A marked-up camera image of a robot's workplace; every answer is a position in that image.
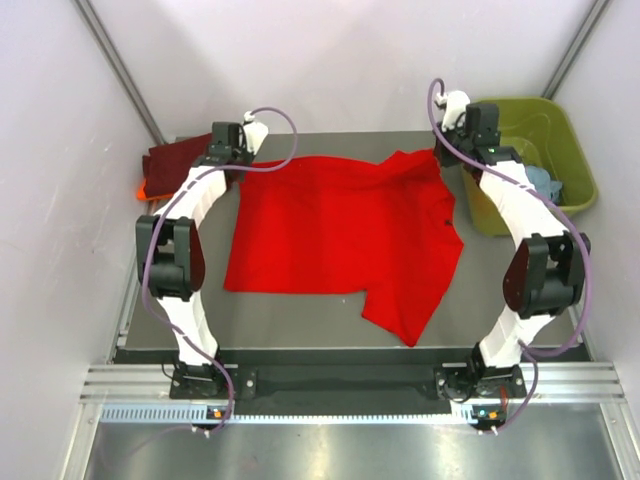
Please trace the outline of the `red t shirt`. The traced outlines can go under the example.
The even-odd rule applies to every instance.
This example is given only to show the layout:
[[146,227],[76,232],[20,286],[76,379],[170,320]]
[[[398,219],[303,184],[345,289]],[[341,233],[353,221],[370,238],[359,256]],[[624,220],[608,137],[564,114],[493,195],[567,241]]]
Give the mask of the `red t shirt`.
[[306,156],[249,173],[224,286],[237,293],[365,296],[363,317],[415,346],[464,244],[432,150],[379,164]]

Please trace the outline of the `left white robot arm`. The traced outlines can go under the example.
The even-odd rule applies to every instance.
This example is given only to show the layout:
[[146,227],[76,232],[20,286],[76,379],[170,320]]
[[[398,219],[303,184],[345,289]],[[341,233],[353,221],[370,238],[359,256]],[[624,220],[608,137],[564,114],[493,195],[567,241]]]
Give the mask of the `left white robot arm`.
[[161,321],[176,337],[179,352],[171,375],[171,399],[220,398],[228,392],[227,374],[214,362],[218,342],[212,335],[201,298],[206,275],[198,228],[221,198],[235,172],[225,166],[250,166],[268,128],[251,115],[241,123],[215,122],[204,153],[169,202],[135,225],[138,278],[143,302],[162,308]]

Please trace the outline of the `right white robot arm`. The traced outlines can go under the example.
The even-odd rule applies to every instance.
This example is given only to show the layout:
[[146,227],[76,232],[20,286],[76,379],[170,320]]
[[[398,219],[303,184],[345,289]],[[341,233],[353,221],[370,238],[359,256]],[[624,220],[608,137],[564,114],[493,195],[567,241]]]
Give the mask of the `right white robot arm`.
[[521,357],[539,331],[581,299],[590,245],[535,189],[517,150],[502,144],[496,104],[473,103],[464,92],[454,91],[437,95],[428,109],[444,113],[432,123],[438,163],[462,164],[470,171],[514,242],[502,282],[505,306],[473,347],[463,376],[449,376],[443,388],[449,393],[463,386],[465,399],[475,393],[487,396],[514,381]]

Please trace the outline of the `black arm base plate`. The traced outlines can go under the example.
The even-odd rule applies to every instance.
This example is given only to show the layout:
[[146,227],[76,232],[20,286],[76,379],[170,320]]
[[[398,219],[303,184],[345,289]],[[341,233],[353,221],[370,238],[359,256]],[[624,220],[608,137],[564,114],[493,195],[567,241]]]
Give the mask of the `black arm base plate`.
[[294,396],[348,393],[367,397],[384,394],[416,395],[426,400],[470,400],[472,398],[520,399],[526,388],[519,367],[491,369],[474,378],[464,366],[439,365],[289,365],[240,366],[229,370],[233,398],[256,400],[276,394]]

